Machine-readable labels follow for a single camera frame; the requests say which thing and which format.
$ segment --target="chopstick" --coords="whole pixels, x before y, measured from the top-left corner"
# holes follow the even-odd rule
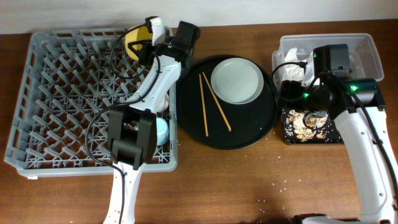
[[[214,100],[216,101],[216,104],[217,104],[217,106],[218,106],[218,109],[219,109],[219,111],[220,111],[222,117],[224,118],[224,121],[225,121],[226,126],[228,127],[228,130],[231,131],[231,126],[229,125],[228,120],[226,119],[225,114],[224,114],[224,112],[223,112],[223,109],[221,109],[221,106],[220,106],[220,104],[218,103],[217,97],[216,97],[216,95],[214,94],[213,89],[211,88],[210,83],[209,83],[209,81],[207,80],[206,75],[205,75],[204,72],[203,72],[203,76],[205,77],[205,80],[206,80],[206,82],[207,82],[207,85],[209,86],[210,92],[211,92],[211,94],[213,95]]]
[[[203,97],[203,87],[201,85],[201,76],[200,76],[200,74],[199,74],[199,82],[200,82],[201,105],[202,105],[202,108],[203,108],[203,119],[205,120],[205,132],[206,132],[206,137],[208,137],[209,136],[209,132],[207,131],[205,98]]]

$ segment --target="round black tray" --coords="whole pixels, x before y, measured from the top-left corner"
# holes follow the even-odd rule
[[[264,77],[264,86],[255,100],[243,105],[234,105],[217,97],[232,131],[228,131],[210,89],[203,76],[201,77],[209,134],[208,137],[205,136],[199,74],[204,72],[210,82],[211,73],[220,62],[236,57],[242,58],[235,55],[206,58],[195,64],[177,83],[177,118],[181,126],[197,141],[217,149],[250,146],[262,139],[276,121],[277,110],[274,95],[269,90],[269,75],[256,64]]]

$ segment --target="table top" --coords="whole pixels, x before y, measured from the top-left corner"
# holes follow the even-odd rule
[[[398,150],[398,20],[203,27],[195,60],[234,54],[272,70],[283,35],[368,33],[385,77],[392,148]],[[3,159],[30,34],[0,35],[0,158]],[[112,176],[27,180],[0,162],[0,223],[101,223]],[[358,190],[342,145],[288,146],[281,124],[254,145],[234,151],[206,147],[178,127],[178,167],[143,174],[138,223],[274,223],[301,213],[358,218]]]

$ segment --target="white plate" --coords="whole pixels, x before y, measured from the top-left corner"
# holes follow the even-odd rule
[[[230,58],[219,63],[211,74],[211,87],[223,101],[236,105],[256,99],[264,79],[260,69],[249,60]]]

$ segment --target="green indicator light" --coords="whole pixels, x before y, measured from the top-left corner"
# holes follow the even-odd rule
[[[351,87],[351,91],[355,91],[355,90],[357,90],[358,89],[358,87],[357,86],[350,86]]]

